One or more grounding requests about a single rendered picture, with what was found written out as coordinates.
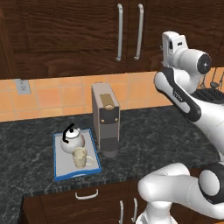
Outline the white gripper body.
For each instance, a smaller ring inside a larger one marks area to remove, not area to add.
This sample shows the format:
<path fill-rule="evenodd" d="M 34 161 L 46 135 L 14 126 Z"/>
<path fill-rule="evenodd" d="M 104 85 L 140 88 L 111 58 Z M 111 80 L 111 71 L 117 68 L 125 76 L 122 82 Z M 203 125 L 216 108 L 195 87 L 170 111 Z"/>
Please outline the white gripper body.
<path fill-rule="evenodd" d="M 162 34 L 162 49 L 163 49 L 163 66 L 168 67 L 168 57 L 173 53 L 173 43 L 172 39 L 177 36 L 177 33 L 174 31 L 165 31 Z"/>

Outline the beige mug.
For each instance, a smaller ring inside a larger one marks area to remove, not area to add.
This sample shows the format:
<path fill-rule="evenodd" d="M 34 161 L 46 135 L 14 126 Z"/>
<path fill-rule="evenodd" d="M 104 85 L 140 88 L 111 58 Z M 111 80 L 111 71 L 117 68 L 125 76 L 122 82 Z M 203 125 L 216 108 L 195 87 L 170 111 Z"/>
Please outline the beige mug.
<path fill-rule="evenodd" d="M 77 147 L 73 151 L 73 162 L 76 168 L 84 168 L 87 165 L 92 165 L 95 161 L 88 155 L 88 152 L 83 147 Z"/>

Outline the grey tray with blue rim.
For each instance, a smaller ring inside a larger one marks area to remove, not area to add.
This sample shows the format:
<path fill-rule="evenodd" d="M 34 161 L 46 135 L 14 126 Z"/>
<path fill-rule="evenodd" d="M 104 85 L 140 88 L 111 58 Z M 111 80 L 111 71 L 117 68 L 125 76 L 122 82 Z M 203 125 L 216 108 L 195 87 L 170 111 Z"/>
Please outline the grey tray with blue rim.
<path fill-rule="evenodd" d="M 80 133 L 85 138 L 85 149 L 87 150 L 87 155 L 91 157 L 94 162 L 91 163 L 91 159 L 87 158 L 87 165 L 84 168 L 78 169 L 75 166 L 72 155 L 65 153 L 60 147 L 62 133 L 55 133 L 53 135 L 53 159 L 55 181 L 72 179 L 74 177 L 79 177 L 83 175 L 91 175 L 95 173 L 100 173 L 102 171 L 91 129 L 82 129 Z"/>

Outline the dark wood base cabinet door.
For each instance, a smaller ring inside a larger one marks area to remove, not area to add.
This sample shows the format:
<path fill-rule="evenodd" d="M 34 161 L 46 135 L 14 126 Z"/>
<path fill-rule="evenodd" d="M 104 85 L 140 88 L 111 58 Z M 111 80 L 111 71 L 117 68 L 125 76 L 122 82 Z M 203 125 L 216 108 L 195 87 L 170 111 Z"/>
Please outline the dark wood base cabinet door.
<path fill-rule="evenodd" d="M 137 199 L 137 214 L 136 218 L 144 211 L 146 202 L 142 200 L 140 197 L 138 190 L 137 190 L 137 183 L 138 181 L 136 179 L 132 179 L 129 182 L 129 224 L 135 224 L 132 223 L 131 218 L 133 217 L 133 212 L 134 212 L 134 202 L 133 199 Z"/>
<path fill-rule="evenodd" d="M 119 200 L 97 203 L 80 201 L 63 206 L 25 202 L 21 224 L 119 224 L 119 220 Z M 126 224 L 124 211 L 122 224 Z"/>

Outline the grey and beige coffee machine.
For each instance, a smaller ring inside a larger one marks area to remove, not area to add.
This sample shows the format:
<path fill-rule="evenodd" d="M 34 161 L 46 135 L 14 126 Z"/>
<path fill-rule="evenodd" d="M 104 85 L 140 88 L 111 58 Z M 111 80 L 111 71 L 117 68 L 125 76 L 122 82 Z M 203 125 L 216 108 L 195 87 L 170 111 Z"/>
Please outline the grey and beige coffee machine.
<path fill-rule="evenodd" d="M 120 105 L 108 83 L 94 83 L 91 93 L 98 149 L 105 158 L 114 158 L 119 151 Z"/>

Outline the dark wood drawer front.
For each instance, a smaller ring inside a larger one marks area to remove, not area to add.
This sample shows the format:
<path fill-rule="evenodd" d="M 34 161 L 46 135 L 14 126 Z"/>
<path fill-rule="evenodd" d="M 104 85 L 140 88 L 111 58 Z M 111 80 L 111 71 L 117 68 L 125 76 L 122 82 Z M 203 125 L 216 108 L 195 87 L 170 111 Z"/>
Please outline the dark wood drawer front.
<path fill-rule="evenodd" d="M 77 200 L 74 197 L 75 193 L 78 193 L 79 196 L 94 194 L 96 189 L 98 189 L 99 191 L 99 194 L 96 198 L 87 200 Z M 80 201 L 97 203 L 103 201 L 113 202 L 116 200 L 119 201 L 122 200 L 123 204 L 126 204 L 126 199 L 128 198 L 128 192 L 129 192 L 129 183 L 121 182 L 108 185 L 92 186 L 83 189 L 75 189 L 67 192 L 57 192 L 53 194 L 47 194 L 41 196 L 40 199 L 44 205 L 51 205 L 56 207 L 62 207 L 63 205 L 70 205 L 74 202 L 80 202 Z"/>

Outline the dark wood wall cabinet door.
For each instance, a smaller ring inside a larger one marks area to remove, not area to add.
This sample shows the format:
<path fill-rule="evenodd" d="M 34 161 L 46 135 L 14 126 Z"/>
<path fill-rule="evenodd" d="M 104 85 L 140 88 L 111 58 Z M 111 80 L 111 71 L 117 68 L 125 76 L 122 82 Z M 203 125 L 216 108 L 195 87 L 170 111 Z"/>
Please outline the dark wood wall cabinet door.
<path fill-rule="evenodd" d="M 138 4 L 144 8 L 140 59 L 135 60 L 139 22 Z M 157 71 L 161 68 L 162 34 L 185 35 L 188 46 L 208 53 L 212 65 L 218 59 L 224 34 L 224 0 L 130 0 L 127 70 Z"/>
<path fill-rule="evenodd" d="M 0 0 L 0 80 L 123 73 L 128 14 L 129 0 Z"/>

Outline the grey wall socket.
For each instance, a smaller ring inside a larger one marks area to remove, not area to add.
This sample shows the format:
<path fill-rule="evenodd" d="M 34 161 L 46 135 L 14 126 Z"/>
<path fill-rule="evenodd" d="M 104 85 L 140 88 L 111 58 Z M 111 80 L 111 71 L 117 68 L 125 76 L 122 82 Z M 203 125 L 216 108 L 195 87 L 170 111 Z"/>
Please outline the grey wall socket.
<path fill-rule="evenodd" d="M 16 87 L 19 95 L 30 95 L 32 93 L 28 80 L 16 79 Z"/>

